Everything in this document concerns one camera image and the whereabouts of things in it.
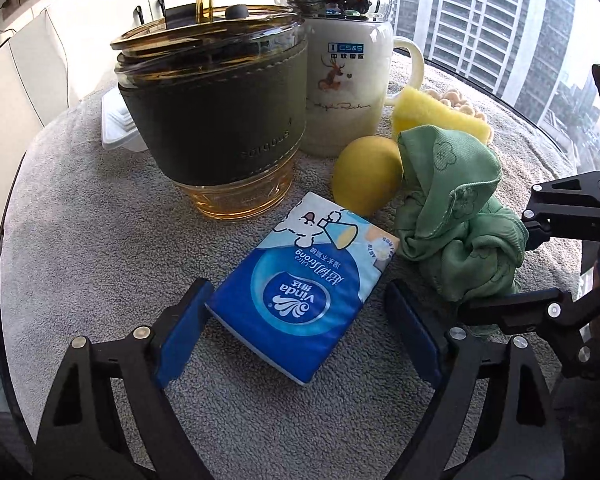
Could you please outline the round yellow sponge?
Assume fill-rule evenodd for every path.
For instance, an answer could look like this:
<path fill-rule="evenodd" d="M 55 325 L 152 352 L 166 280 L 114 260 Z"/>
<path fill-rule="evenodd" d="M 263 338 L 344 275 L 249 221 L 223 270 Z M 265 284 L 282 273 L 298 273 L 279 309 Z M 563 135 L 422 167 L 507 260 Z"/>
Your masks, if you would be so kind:
<path fill-rule="evenodd" d="M 330 187 L 336 204 L 368 217 L 393 199 L 402 178 L 396 141 L 384 136 L 361 136 L 340 153 Z"/>

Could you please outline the white ceramic mug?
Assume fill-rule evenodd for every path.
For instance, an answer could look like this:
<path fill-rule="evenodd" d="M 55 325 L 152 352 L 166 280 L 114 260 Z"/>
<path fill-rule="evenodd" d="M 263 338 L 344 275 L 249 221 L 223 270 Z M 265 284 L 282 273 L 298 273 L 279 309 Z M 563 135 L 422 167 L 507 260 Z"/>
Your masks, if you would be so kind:
<path fill-rule="evenodd" d="M 334 157 L 352 141 L 372 136 L 388 101 L 393 52 L 411 55 L 408 85 L 424 81 L 422 50 L 396 36 L 388 22 L 308 18 L 306 132 L 302 151 Z"/>

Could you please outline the grey towel table cover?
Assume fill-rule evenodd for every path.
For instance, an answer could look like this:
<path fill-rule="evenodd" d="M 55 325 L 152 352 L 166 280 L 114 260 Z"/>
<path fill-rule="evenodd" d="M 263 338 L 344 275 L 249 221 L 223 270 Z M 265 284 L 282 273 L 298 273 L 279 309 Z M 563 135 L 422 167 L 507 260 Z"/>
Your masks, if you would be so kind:
<path fill-rule="evenodd" d="M 208 219 L 147 153 L 100 144 L 102 94 L 30 144 L 6 212 L 0 305 L 9 378 L 39 479 L 150 474 L 197 454 L 218 479 L 380 479 L 432 398 L 375 290 L 300 386 L 232 336 L 221 283 L 334 163 L 301 154 L 278 207 Z"/>

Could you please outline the chrome mug lid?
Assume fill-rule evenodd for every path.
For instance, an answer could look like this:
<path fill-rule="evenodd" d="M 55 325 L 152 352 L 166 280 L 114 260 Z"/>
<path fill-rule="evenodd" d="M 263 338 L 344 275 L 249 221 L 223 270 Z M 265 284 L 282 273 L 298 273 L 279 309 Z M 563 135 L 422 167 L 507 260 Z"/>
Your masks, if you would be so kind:
<path fill-rule="evenodd" d="M 386 22 L 390 18 L 392 0 L 280 0 L 304 18 L 329 20 Z"/>

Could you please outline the yellow rectangular sponge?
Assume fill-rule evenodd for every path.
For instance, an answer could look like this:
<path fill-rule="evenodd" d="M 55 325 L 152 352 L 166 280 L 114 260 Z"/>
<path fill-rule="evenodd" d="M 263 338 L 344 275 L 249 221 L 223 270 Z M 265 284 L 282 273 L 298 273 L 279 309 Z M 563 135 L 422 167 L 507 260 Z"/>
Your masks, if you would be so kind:
<path fill-rule="evenodd" d="M 391 108 L 390 124 L 392 137 L 419 126 L 436 126 L 441 129 L 463 131 L 471 134 L 483 144 L 488 144 L 493 133 L 485 121 L 453 110 L 433 99 L 425 91 L 404 87 L 385 104 Z"/>

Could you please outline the cream chenille duster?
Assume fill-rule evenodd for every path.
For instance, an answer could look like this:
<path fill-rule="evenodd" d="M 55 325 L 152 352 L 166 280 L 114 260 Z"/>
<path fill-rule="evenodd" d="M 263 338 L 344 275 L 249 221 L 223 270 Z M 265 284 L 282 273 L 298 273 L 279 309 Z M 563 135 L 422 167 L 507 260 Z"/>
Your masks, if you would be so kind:
<path fill-rule="evenodd" d="M 470 115 L 483 122 L 486 121 L 486 115 L 475 107 L 475 105 L 472 105 L 471 102 L 464 99 L 460 90 L 449 89 L 445 90 L 445 92 L 437 92 L 437 90 L 434 89 L 426 89 L 425 93 L 453 110 L 457 110 L 465 115 Z"/>

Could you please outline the white plastic tray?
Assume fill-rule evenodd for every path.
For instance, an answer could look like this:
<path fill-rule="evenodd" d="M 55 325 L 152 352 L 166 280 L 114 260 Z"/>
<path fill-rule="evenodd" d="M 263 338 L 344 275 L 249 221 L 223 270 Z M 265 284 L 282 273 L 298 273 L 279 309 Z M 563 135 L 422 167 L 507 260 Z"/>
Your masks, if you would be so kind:
<path fill-rule="evenodd" d="M 102 148 L 104 150 L 112 151 L 124 148 L 134 153 L 147 151 L 147 145 L 117 86 L 113 86 L 102 96 L 100 105 L 102 106 Z"/>

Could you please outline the green silk cloth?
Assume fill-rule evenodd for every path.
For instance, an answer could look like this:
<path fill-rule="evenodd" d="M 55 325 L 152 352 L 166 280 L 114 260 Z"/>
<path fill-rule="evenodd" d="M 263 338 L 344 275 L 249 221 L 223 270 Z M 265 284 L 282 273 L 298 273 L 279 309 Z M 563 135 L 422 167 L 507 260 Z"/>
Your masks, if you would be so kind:
<path fill-rule="evenodd" d="M 469 133 L 430 125 L 401 132 L 396 144 L 405 188 L 394 217 L 400 255 L 445 300 L 511 294 L 529 233 L 495 196 L 496 155 Z"/>

